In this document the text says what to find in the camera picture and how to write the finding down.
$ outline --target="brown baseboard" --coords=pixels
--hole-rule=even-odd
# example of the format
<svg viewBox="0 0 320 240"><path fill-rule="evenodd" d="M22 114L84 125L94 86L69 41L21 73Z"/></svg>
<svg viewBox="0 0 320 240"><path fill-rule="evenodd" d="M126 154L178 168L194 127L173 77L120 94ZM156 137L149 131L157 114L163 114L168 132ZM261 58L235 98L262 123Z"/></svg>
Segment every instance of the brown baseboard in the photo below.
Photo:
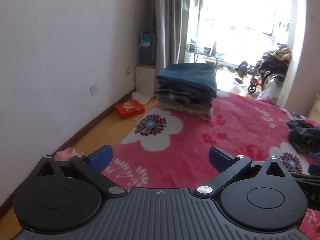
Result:
<svg viewBox="0 0 320 240"><path fill-rule="evenodd" d="M103 119L105 119L109 114L113 112L115 109L115 105L121 104L126 102L131 94L135 92L136 90L133 89L123 97L121 97L118 101L116 101L114 104L112 104L110 107L108 107L106 110L104 110L101 114L99 114L96 118L94 118L92 121L90 121L88 124L86 124L84 127L82 127L74 136L72 136L68 141L66 141L61 147L59 147L53 154L58 151L63 151L68 147L72 147L76 144L77 141L79 141L83 136L85 136L92 128L94 128L98 123L100 123ZM11 195L4 201L4 203L0 206L0 219L4 217L4 215L8 212L8 210L12 207L13 199L15 195L17 194L18 188L11 193Z"/></svg>

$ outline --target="pink slipper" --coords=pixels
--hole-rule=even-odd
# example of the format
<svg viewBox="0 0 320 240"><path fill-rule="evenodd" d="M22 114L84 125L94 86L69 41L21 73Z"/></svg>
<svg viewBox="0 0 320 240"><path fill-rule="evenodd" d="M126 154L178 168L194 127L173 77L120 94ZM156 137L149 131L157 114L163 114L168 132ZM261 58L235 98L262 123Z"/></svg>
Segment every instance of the pink slipper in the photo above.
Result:
<svg viewBox="0 0 320 240"><path fill-rule="evenodd" d="M76 152L76 149L73 147L68 147L62 152L57 152L56 155L54 156L54 159L56 161L68 161L70 160L73 156L76 156L78 153Z"/></svg>

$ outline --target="red box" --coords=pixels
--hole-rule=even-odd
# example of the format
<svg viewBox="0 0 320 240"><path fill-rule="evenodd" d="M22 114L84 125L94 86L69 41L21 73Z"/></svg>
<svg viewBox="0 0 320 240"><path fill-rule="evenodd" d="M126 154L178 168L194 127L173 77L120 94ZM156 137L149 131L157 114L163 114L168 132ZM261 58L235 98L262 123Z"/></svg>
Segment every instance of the red box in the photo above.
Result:
<svg viewBox="0 0 320 240"><path fill-rule="evenodd" d="M116 105L116 110L121 119L126 119L138 114L143 114L145 109L137 100L132 100L123 104Z"/></svg>

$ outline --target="wall socket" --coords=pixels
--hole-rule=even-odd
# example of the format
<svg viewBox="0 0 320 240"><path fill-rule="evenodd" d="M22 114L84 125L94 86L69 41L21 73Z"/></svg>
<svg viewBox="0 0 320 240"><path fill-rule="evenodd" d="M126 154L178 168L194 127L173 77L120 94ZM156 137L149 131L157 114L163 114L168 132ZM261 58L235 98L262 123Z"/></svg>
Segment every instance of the wall socket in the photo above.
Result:
<svg viewBox="0 0 320 240"><path fill-rule="evenodd" d="M126 69L125 69L125 75L126 75L126 76L131 75L132 71L133 71L132 67L126 68Z"/></svg>
<svg viewBox="0 0 320 240"><path fill-rule="evenodd" d="M90 87L90 95L94 96L96 93L98 93L98 84L92 85Z"/></svg>

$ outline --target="floral blanket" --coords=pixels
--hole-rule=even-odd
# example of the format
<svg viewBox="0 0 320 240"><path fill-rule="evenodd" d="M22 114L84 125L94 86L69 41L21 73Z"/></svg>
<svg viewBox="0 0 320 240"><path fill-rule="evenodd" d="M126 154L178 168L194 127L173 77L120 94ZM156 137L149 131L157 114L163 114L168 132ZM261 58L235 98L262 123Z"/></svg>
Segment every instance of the floral blanket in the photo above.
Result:
<svg viewBox="0 0 320 240"><path fill-rule="evenodd" d="M288 143L285 124L304 117L222 90L217 95L210 121L163 111L155 103L121 142L102 173L127 190L187 187L193 191L218 174L208 160L211 146L253 161L278 156L291 170L308 173L314 159L297 153ZM308 210L300 229L315 239L318 223L320 212Z"/></svg>

